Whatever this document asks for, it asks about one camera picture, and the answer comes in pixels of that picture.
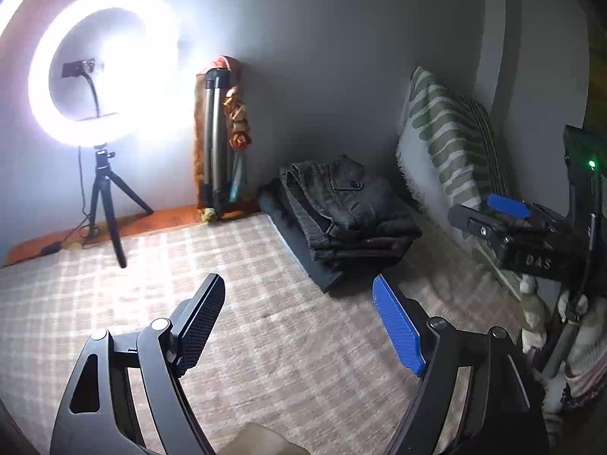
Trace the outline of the gloved right hand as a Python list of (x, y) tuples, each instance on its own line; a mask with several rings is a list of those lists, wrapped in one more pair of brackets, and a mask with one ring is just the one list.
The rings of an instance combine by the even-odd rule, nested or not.
[(606, 388), (606, 299), (580, 297), (574, 306), (577, 316), (569, 319), (569, 293), (562, 292), (555, 316), (562, 320), (563, 328), (549, 349), (547, 308), (537, 293), (536, 278), (525, 274), (520, 293), (526, 323), (523, 353), (548, 354), (545, 365), (536, 368), (545, 391), (543, 413), (555, 415), (585, 406)]

